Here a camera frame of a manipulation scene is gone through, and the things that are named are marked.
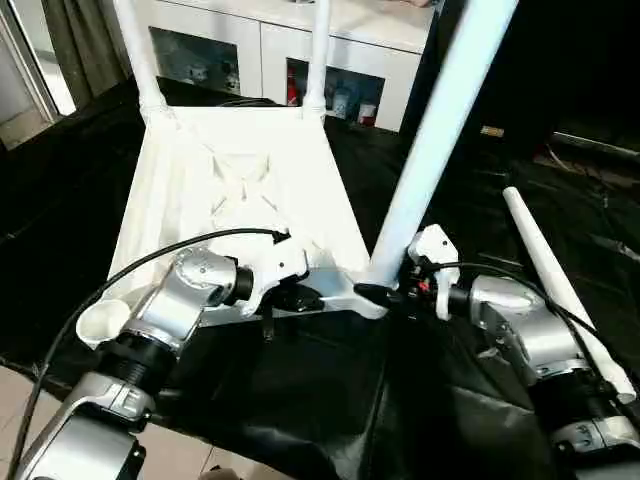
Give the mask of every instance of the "black wire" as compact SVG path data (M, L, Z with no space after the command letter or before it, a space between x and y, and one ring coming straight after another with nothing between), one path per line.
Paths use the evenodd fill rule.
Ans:
M109 287L111 287L114 283L118 282L124 276L133 272L137 268L141 267L145 263L148 263L152 260L155 260L158 257L166 255L167 253L174 252L184 247L188 247L190 245L194 245L196 243L204 242L206 240L211 240L218 237L225 237L228 235L240 235L240 234L259 234L259 235L271 235L274 239L274 242L277 243L281 240L284 240L289 237L288 234L278 232L276 230L269 230L265 228L232 228L229 230L220 230L217 232L205 233L203 235L198 235L193 238L189 238L187 240L183 240L181 242L174 243L167 247L161 248L152 252L144 257L136 260L131 263L127 267L120 270L118 273L109 278L105 283L103 283L98 289L96 289L91 295L89 295L84 302L80 304L78 308L65 320L62 328L58 331L56 337L54 338L47 354L44 357L44 361L42 362L42 367L37 372L36 381L34 382L33 389L31 390L31 394L29 395L29 399L27 401L27 406L24 411L24 415L22 417L22 421L20 423L20 428L18 429L18 435L16 436L16 442L13 449L13 455L11 456L11 463L9 464L9 472L7 474L8 479L14 478L18 467L20 465L20 459L22 458L22 452L24 450L24 445L27 439L27 434L29 432L29 427L31 425L31 419L33 418L33 413L36 408L36 403L38 402L38 396L40 395L40 391L42 390L42 384L44 382L45 375L49 370L49 366L51 365L51 360L56 353L56 350L60 346L60 343L66 336L67 332L74 324L77 317L86 310L93 302L95 302Z
M508 278L510 278L510 279L512 279L512 280L524 285L525 287L531 289L534 293L536 293L536 295L538 295L540 298L542 298L545 301L545 303L547 304L547 306L549 307L549 309L552 312L556 313L560 318L562 318L562 320L564 320L564 322L567 324L568 328L572 331L572 333L574 333L574 337L576 338L576 341L580 345L580 348L583 350L583 353L584 353L587 361L591 364L591 367L593 368L594 372L596 373L596 375L599 376L600 379L603 378L602 377L602 373L600 372L597 364L593 360L591 352L589 351L589 349L584 344L584 339L579 334L576 335L575 327L571 322L575 323L576 325L579 325L581 328L586 330L590 335L595 337L609 351L609 354L611 355L611 358L618 365L620 365L620 367L629 376L629 380L631 381L631 384L632 384L633 388L636 390L636 392L640 391L640 377L638 376L636 371L633 368L631 368L631 366L629 365L627 360L618 352L618 350L608 340L603 338L595 328L593 328L591 325L586 323L580 317L577 317L573 313L569 312L567 309L565 309L561 305L558 305L553 299L551 299L551 297L549 297L549 295L546 294L546 292L544 292L535 283L533 283L533 282L531 282L531 281L529 281L529 280L527 280L525 278L522 278L522 277L520 277L520 276L518 276L518 275L516 275L516 274L514 274L514 273L512 273L509 270L506 270L504 268L496 267L496 266L488 265L488 264L484 264L484 263L476 263L476 262L435 263L433 265L427 265L425 267L425 270L427 272L435 272L435 271L438 271L438 270L442 270L444 268L472 268L472 269L475 269L475 270L484 270L486 272L490 272L490 273L494 273L494 274L498 274L498 275L502 275L502 276L508 277Z

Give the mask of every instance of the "bottle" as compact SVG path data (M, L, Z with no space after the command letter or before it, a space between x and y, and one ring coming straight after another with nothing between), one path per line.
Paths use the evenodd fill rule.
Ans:
M296 79L293 76L293 69L287 68L287 106L297 107L300 104L298 100L298 90L296 89Z

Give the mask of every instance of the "white pole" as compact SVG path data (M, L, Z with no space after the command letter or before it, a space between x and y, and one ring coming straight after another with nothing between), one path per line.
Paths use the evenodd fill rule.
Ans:
M316 0L313 23L311 61L307 75L307 93L302 100L303 113L324 118L326 102L324 82L329 49L329 27L331 23L331 0Z
M517 3L468 0L380 231L368 281L396 282Z
M166 108L167 102L160 92L154 69L145 54L143 32L136 15L134 0L113 0L118 23L127 47L127 54L140 91L140 110Z
M589 314L584 309L533 215L522 200L518 189L509 187L502 194L547 294L558 305L593 327ZM623 395L621 399L628 401L635 398L635 390L629 378L624 370L613 361L607 349L585 329L580 326L577 326L577 329L604 378L616 387L619 394Z

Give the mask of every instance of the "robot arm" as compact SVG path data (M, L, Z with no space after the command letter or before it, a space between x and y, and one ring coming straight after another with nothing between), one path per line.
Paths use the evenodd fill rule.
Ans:
M66 398L23 457L17 480L135 479L145 449L141 432L204 308L241 302L251 315L281 280L307 272L292 239L252 269L206 248L180 251L167 274L133 311L120 335L100 346L101 360Z
M640 476L640 435L617 401L615 388L594 370L575 329L552 313L528 287L506 278L478 276L465 289L460 272L429 265L456 262L458 252L438 225L420 232L408 248L410 266L398 292L371 285L357 291L410 316L434 308L467 317L500 351L531 397L540 425L564 466L582 479Z

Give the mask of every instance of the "black cloth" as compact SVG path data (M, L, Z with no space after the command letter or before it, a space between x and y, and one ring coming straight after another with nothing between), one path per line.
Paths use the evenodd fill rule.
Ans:
M228 99L161 86L173 105ZM25 375L106 277L144 131L136 95L131 82L115 87L0 163L0 361ZM371 249L409 143L332 118L325 129ZM501 197L507 184L521 190L601 333L640 371L640 269L617 248L640 252L638 204L597 179L465 149L424 222L439 222L463 259L535 279ZM526 392L499 357L478 357L464 319L340 312L275 327L270 343L257 323L198 331L154 421L300 480L554 478ZM94 362L70 336L47 390L64 397Z

